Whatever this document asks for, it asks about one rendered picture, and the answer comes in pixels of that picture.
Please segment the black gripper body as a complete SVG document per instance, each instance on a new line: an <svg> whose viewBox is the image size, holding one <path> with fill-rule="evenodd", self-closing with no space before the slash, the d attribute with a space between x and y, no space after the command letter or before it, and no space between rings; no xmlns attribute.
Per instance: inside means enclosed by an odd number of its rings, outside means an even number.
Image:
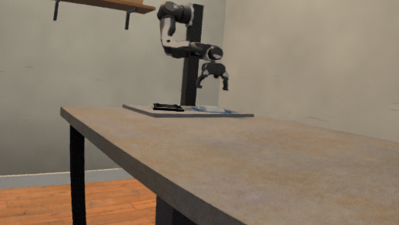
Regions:
<svg viewBox="0 0 399 225"><path fill-rule="evenodd" d="M218 79L226 71L226 67L222 63L206 62L202 65L201 70L207 69L210 75Z"/></svg>

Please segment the black rectangular panel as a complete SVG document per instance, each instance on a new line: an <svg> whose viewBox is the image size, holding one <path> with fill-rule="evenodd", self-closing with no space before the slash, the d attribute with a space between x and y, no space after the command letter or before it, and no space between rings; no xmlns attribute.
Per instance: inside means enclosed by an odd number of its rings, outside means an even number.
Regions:
<svg viewBox="0 0 399 225"><path fill-rule="evenodd" d="M177 105L177 104L168 105L168 104L159 104L159 103L156 104L156 103L153 103L153 105L154 105L153 110L184 112L184 108L182 106L180 106L180 105ZM164 108L160 108L160 107L164 107Z"/></svg>

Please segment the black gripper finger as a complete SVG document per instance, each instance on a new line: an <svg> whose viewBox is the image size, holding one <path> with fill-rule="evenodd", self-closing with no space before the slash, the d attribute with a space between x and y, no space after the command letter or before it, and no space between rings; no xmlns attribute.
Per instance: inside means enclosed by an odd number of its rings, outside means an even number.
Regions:
<svg viewBox="0 0 399 225"><path fill-rule="evenodd" d="M204 69L204 70L201 72L201 76L196 80L196 87L197 87L198 89L201 89L201 88L202 88L202 86L200 85L200 83L201 83L201 81L202 81L203 79L207 78L208 75L209 75L209 72L207 71L207 69Z"/></svg>
<svg viewBox="0 0 399 225"><path fill-rule="evenodd" d="M221 78L223 79L223 90L225 90L225 91L228 91L228 80L229 80L229 78L228 78L228 74L227 74L227 72L225 71L222 75L221 75Z"/></svg>

